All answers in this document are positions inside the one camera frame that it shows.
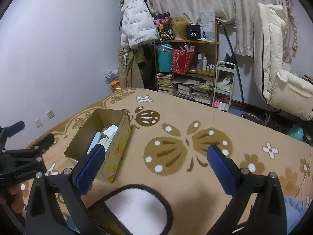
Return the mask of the left hand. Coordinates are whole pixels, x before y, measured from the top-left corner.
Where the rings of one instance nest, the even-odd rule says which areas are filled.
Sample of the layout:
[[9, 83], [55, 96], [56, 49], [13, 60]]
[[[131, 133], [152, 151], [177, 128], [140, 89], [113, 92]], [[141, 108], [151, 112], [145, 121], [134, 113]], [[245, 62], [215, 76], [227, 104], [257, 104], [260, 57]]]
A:
[[1, 203], [10, 205], [11, 209], [14, 210], [15, 213], [22, 213], [24, 208], [23, 201], [23, 192], [21, 190], [21, 185], [17, 184], [5, 190], [10, 193], [10, 200], [7, 201], [4, 197], [4, 192], [1, 191]]

